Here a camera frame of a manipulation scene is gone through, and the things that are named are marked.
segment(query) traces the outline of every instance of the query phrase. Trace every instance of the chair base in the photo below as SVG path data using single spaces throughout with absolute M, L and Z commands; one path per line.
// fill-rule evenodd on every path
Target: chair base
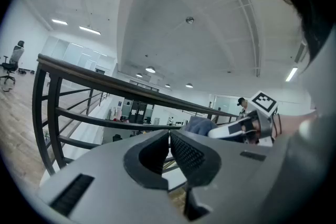
M 0 77 L 0 79 L 1 79 L 1 78 L 4 78 L 4 79 L 5 79 L 4 84 L 6 84 L 6 81 L 7 81 L 8 79 L 13 80 L 13 82 L 14 82 L 14 84 L 15 84 L 15 78 L 12 77 L 12 76 L 10 76 L 10 75 L 2 76 L 2 77 Z

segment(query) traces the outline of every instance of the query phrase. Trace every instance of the blue fabric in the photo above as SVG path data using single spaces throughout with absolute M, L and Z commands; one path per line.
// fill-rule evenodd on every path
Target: blue fabric
M 192 116 L 184 130 L 194 134 L 208 136 L 208 132 L 214 128 L 217 128 L 217 125 L 211 120 Z

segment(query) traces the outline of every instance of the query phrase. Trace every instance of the black cap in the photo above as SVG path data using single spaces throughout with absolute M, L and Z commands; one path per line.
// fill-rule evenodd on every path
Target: black cap
M 245 99 L 244 99 L 243 97 L 240 97 L 240 98 L 238 99 L 238 104 L 237 104 L 237 105 L 241 105 L 242 102 L 243 102 L 244 100 L 245 100 Z

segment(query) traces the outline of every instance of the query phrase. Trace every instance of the person wearing black cap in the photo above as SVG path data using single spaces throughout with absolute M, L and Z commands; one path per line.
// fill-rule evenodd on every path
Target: person wearing black cap
M 243 97 L 240 97 L 238 99 L 237 105 L 241 105 L 243 107 L 242 111 L 239 113 L 238 119 L 246 117 L 246 114 L 250 112 L 250 111 L 247 111 L 247 100 Z

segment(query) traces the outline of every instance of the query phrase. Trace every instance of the railing post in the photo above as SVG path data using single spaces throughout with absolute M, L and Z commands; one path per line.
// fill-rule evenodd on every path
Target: railing post
M 43 126 L 42 126 L 42 94 L 43 94 L 45 77 L 46 72 L 41 70 L 41 66 L 39 64 L 35 73 L 35 82 L 33 88 L 33 99 L 32 99 L 33 126 L 34 126 L 36 144 L 38 147 L 38 151 L 40 152 L 42 162 L 45 168 L 47 169 L 49 175 L 52 175 L 55 173 L 55 170 L 48 155 L 46 142 L 43 136 Z
M 59 126 L 58 126 L 58 115 L 56 114 L 56 108 L 59 102 L 59 93 L 62 85 L 62 78 L 58 75 L 50 74 L 50 86 L 48 93 L 48 126 L 52 151 L 54 152 L 55 159 L 58 163 L 59 168 L 66 166 L 64 161 L 64 155 L 62 150 L 62 145 L 58 139 L 59 136 Z
M 101 92 L 101 96 L 100 96 L 100 101 L 99 101 L 99 106 L 100 106 L 100 103 L 101 103 L 101 99 L 103 98 L 103 92 Z
M 89 110 L 90 110 L 90 105 L 91 105 L 92 94 L 93 94 L 93 89 L 90 90 L 89 100 L 88 100 L 88 107 L 86 108 L 86 115 L 89 115 Z

